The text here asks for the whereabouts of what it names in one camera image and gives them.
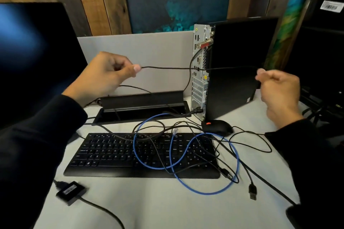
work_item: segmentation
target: black sleeve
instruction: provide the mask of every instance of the black sleeve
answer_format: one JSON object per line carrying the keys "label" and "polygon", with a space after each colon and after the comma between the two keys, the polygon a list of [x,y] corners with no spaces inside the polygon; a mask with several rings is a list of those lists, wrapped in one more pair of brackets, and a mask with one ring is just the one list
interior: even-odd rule
{"label": "black sleeve", "polygon": [[0,137],[0,220],[12,228],[32,227],[43,207],[68,139],[87,114],[70,97],[59,95],[34,117]]}
{"label": "black sleeve", "polygon": [[341,155],[324,140],[306,119],[266,134],[289,165],[301,205],[301,224],[335,223],[343,211],[343,171]]}

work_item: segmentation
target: black adapter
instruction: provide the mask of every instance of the black adapter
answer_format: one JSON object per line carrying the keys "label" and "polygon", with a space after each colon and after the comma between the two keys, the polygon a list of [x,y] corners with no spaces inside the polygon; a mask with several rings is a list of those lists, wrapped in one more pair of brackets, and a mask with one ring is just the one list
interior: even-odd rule
{"label": "black adapter", "polygon": [[69,206],[77,201],[87,191],[84,186],[78,184],[75,181],[69,184],[66,183],[64,187],[60,189],[61,190],[56,194],[56,196],[63,202],[66,202]]}

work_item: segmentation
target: computer tower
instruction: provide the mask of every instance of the computer tower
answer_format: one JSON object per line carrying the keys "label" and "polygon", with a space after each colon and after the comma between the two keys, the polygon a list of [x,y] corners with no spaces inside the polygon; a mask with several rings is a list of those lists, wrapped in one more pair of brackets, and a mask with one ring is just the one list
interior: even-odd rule
{"label": "computer tower", "polygon": [[[191,110],[202,120],[216,119],[253,99],[277,18],[258,17],[195,24]],[[211,70],[212,68],[231,69]]]}

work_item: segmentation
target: desk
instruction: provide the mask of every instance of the desk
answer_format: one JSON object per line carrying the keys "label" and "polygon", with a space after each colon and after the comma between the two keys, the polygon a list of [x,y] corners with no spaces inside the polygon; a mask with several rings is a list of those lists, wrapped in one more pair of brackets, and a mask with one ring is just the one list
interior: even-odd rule
{"label": "desk", "polygon": [[[96,116],[99,106],[86,108],[90,117]],[[266,106],[260,100],[257,90],[254,100],[221,118],[232,126],[244,130],[264,133],[275,131],[276,127],[266,117]],[[182,119],[164,119],[166,126]],[[131,132],[134,123],[106,125],[113,132]],[[159,128],[148,128],[146,132],[159,132]],[[105,132],[101,127],[85,125],[80,128],[82,136],[90,132]],[[190,132],[180,128],[179,132]],[[290,206],[284,198],[252,175],[257,187],[257,200],[251,200],[248,194],[250,180],[240,166],[239,184],[233,184],[225,192],[214,196],[195,194],[177,179],[144,179],[115,177],[64,177],[63,171],[82,139],[69,144],[62,163],[57,169],[56,180],[80,182],[88,187],[84,198],[101,205],[116,214],[126,229],[217,229],[217,228],[278,228],[292,229],[285,215]],[[233,141],[267,149],[266,144],[255,135],[240,134]],[[282,157],[273,149],[272,153],[263,153],[243,145],[235,145],[240,158],[259,175],[284,192],[296,203],[299,202],[291,172]],[[235,170],[236,160],[219,147],[221,158]],[[223,176],[220,179],[184,179],[191,187],[213,192],[229,183]],[[108,214],[81,201],[67,206],[55,197],[57,189],[52,185],[46,198],[42,213],[35,229],[112,229],[120,228]]]}

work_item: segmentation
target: black keyboard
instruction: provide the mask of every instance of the black keyboard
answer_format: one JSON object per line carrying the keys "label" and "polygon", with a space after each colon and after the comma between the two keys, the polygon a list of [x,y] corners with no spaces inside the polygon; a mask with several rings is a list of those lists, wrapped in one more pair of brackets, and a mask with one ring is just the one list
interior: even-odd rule
{"label": "black keyboard", "polygon": [[[143,166],[135,157],[133,150],[133,135],[127,133],[116,133],[120,139],[109,133],[89,133],[68,164],[65,176],[107,176],[107,177],[158,177],[174,178],[166,170],[152,170]],[[155,149],[150,136],[157,147]],[[178,133],[172,144],[172,163],[177,162],[183,155],[188,143],[194,137],[192,133]],[[187,179],[218,179],[220,172],[213,166],[217,165],[215,150],[212,141],[205,136],[194,139],[183,159],[174,166],[174,171],[180,171],[178,177]],[[172,134],[164,133],[157,138],[156,133],[138,133],[135,140],[135,150],[139,159],[148,166],[163,167],[170,166],[170,144]]]}

